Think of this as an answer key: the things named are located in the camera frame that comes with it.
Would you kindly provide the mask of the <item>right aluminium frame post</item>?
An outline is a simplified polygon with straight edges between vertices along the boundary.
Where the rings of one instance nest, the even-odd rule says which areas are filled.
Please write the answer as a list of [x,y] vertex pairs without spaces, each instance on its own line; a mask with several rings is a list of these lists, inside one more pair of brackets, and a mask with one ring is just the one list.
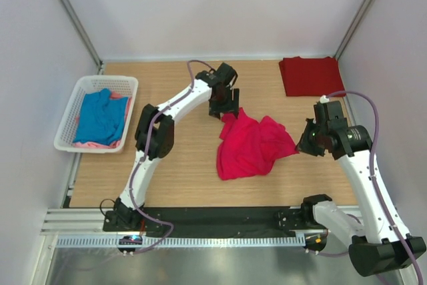
[[343,53],[345,52],[347,46],[350,44],[353,36],[357,32],[359,26],[363,22],[365,16],[368,14],[371,6],[373,5],[375,0],[362,0],[349,28],[347,29],[341,43],[339,44],[334,58],[338,61]]

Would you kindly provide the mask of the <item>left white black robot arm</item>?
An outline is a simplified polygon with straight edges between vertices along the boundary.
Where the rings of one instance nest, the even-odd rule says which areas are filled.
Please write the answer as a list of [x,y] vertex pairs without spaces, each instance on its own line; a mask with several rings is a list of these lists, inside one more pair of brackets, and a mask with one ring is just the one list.
[[193,74],[192,60],[187,62],[190,84],[173,98],[157,106],[147,104],[141,112],[135,131],[135,161],[127,184],[104,214],[103,231],[138,230],[147,214],[143,212],[146,193],[160,161],[174,145],[175,125],[199,105],[208,102],[208,114],[220,118],[230,113],[239,115],[240,90],[234,87],[237,71],[223,62],[213,68],[204,61],[207,71]]

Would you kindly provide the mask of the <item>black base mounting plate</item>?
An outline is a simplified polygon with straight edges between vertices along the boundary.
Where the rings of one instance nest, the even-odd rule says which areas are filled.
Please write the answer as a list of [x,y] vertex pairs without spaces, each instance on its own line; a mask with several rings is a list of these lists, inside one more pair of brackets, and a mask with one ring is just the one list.
[[[156,220],[174,225],[172,238],[274,238],[293,237],[297,232],[323,231],[305,210],[296,207],[202,207],[144,208]],[[131,210],[105,213],[104,232],[136,232],[160,238],[169,227]]]

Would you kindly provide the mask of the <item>magenta pink t shirt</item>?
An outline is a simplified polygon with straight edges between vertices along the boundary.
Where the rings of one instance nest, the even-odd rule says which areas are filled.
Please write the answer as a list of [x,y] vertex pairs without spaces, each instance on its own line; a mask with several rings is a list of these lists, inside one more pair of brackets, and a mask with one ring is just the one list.
[[216,170],[223,181],[266,176],[277,160],[298,153],[286,127],[270,116],[257,121],[240,108],[238,116],[227,113],[222,122]]

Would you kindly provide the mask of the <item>aluminium frame post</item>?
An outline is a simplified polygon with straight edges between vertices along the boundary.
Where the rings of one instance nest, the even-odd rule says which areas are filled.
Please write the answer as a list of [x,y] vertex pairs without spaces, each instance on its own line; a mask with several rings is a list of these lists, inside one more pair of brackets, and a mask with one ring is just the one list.
[[95,66],[97,67],[98,73],[101,72],[103,67],[103,61],[100,58],[97,50],[95,49],[92,41],[90,40],[89,35],[87,34],[83,24],[81,23],[81,20],[79,19],[73,5],[71,4],[70,0],[59,0],[63,10],[65,11],[66,15],[68,16],[72,26],[74,27],[77,35],[79,36],[81,42],[83,43],[84,47],[86,48],[88,54],[92,58],[93,62],[95,63]]
[[359,26],[363,22],[365,16],[368,14],[371,6],[373,5],[375,0],[362,0],[349,28],[347,29],[341,43],[339,44],[334,58],[338,61],[343,53],[345,52],[347,46],[350,44],[353,36],[357,32]]

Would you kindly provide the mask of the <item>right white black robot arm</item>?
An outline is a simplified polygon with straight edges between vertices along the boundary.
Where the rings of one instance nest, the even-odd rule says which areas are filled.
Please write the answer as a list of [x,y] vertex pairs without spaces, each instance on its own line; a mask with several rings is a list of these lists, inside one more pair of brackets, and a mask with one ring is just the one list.
[[339,101],[322,97],[297,144],[299,152],[329,152],[349,179],[363,222],[357,223],[325,194],[302,202],[302,224],[329,229],[347,247],[354,269],[363,277],[414,265],[426,252],[421,236],[413,236],[397,213],[382,180],[374,144],[362,125],[350,126]]

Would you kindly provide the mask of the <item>aluminium front rail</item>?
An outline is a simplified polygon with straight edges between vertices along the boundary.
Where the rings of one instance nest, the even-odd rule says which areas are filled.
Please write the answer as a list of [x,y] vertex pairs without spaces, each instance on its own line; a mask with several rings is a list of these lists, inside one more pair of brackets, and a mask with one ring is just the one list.
[[103,222],[104,216],[96,208],[48,209],[41,235],[100,233]]

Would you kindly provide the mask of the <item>left aluminium frame post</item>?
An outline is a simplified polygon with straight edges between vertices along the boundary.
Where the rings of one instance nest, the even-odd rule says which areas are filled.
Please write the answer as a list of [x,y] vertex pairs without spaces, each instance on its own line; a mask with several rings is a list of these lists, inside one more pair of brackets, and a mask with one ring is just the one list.
[[72,26],[74,27],[77,35],[79,36],[81,42],[83,43],[84,47],[86,48],[88,54],[92,58],[93,62],[95,63],[95,66],[97,67],[98,73],[101,72],[103,67],[103,61],[100,58],[97,50],[95,49],[92,41],[90,40],[89,35],[87,34],[83,24],[81,23],[81,20],[79,19],[73,5],[71,4],[70,0],[59,0],[63,10],[65,11],[66,15],[68,16]]

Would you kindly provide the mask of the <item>folded dark red t shirt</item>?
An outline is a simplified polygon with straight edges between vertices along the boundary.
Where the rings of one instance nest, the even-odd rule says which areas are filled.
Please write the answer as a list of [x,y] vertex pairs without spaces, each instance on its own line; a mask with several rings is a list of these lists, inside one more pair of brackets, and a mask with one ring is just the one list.
[[286,57],[279,68],[288,97],[320,97],[344,91],[338,61],[333,57]]

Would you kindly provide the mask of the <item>white perforated plastic basket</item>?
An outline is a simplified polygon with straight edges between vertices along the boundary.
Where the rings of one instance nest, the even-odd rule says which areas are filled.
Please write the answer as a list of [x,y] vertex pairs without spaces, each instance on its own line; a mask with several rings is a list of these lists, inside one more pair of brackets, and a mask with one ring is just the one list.
[[[73,88],[55,134],[55,139],[53,141],[54,147],[59,151],[70,153],[110,154],[121,152],[125,145],[132,111],[136,101],[138,85],[138,80],[135,77],[123,75],[90,75],[80,78]],[[118,95],[130,98],[121,139],[114,148],[76,146],[73,140],[75,139],[77,131],[83,98],[87,94],[92,94],[105,88]]]

